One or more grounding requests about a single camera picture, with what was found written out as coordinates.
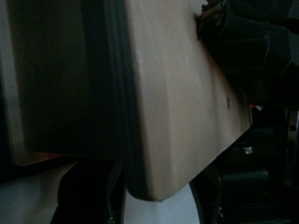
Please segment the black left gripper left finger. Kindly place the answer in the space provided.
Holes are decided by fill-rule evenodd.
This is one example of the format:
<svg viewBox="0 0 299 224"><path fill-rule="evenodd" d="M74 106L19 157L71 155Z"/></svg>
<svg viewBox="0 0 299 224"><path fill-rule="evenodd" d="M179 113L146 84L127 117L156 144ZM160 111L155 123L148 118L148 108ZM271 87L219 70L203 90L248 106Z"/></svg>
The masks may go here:
<svg viewBox="0 0 299 224"><path fill-rule="evenodd" d="M122 164L79 161L60 180L51 224L123 224Z"/></svg>

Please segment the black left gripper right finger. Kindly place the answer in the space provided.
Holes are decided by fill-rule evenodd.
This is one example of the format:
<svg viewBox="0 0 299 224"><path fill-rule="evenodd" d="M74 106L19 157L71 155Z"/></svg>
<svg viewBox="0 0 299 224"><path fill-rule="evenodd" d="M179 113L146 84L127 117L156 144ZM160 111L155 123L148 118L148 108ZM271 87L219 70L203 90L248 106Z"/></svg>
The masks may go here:
<svg viewBox="0 0 299 224"><path fill-rule="evenodd" d="M218 224L223 198L219 170L208 166L191 181L191 192L199 212L200 224Z"/></svg>

